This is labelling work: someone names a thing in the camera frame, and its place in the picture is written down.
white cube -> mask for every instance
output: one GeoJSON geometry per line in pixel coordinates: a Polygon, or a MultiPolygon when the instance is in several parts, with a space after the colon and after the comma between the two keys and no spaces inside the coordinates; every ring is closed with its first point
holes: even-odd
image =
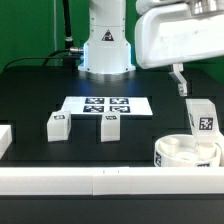
{"type": "Polygon", "coordinates": [[[105,112],[101,121],[101,142],[120,141],[120,112],[105,112]]]}
{"type": "Polygon", "coordinates": [[[12,142],[12,131],[10,125],[0,125],[0,159],[12,142]]]}
{"type": "Polygon", "coordinates": [[[186,99],[186,103],[197,142],[217,142],[220,134],[215,105],[208,99],[186,99]]]}
{"type": "Polygon", "coordinates": [[[47,122],[47,137],[49,142],[68,140],[70,130],[70,111],[57,111],[51,114],[47,122]]]}

marker on block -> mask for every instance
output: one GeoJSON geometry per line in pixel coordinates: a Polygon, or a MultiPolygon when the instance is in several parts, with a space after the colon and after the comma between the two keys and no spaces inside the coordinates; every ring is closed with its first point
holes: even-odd
{"type": "Polygon", "coordinates": [[[53,112],[47,122],[48,142],[68,140],[71,130],[71,112],[53,112]]]}
{"type": "Polygon", "coordinates": [[[10,125],[0,125],[0,159],[12,142],[12,131],[10,125]]]}
{"type": "Polygon", "coordinates": [[[220,131],[215,105],[208,99],[186,99],[192,134],[197,142],[218,142],[220,131]]]}
{"type": "Polygon", "coordinates": [[[120,112],[104,112],[101,121],[101,142],[120,141],[120,112]]]}

white container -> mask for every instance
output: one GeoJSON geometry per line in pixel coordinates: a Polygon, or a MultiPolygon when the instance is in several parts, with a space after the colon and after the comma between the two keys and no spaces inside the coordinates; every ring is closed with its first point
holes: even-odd
{"type": "Polygon", "coordinates": [[[171,157],[161,150],[161,139],[155,143],[154,164],[156,167],[219,167],[221,149],[215,144],[216,152],[214,157],[208,160],[200,160],[195,152],[196,140],[192,135],[169,135],[169,138],[176,138],[180,141],[179,152],[171,157]]]}

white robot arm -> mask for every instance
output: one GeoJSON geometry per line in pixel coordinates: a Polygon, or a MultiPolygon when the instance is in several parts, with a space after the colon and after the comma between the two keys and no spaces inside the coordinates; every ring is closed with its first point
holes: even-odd
{"type": "Polygon", "coordinates": [[[125,38],[125,0],[90,0],[90,37],[84,45],[79,70],[117,75],[135,70],[125,38]]]}
{"type": "Polygon", "coordinates": [[[188,95],[183,63],[224,55],[223,2],[137,0],[136,9],[143,14],[135,28],[138,64],[144,69],[171,65],[180,95],[188,95]]]}

white block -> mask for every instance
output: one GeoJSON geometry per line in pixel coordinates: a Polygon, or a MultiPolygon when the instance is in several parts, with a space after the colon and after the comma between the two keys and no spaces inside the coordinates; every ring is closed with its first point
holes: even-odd
{"type": "Polygon", "coordinates": [[[120,112],[105,112],[101,121],[101,142],[120,140],[120,112]]]}
{"type": "Polygon", "coordinates": [[[68,140],[71,130],[70,111],[53,112],[47,122],[48,141],[68,140]]]}
{"type": "Polygon", "coordinates": [[[10,125],[0,125],[0,159],[12,142],[12,131],[10,125]]]}
{"type": "Polygon", "coordinates": [[[187,99],[191,130],[197,142],[218,142],[219,125],[215,105],[208,99],[187,99]]]}

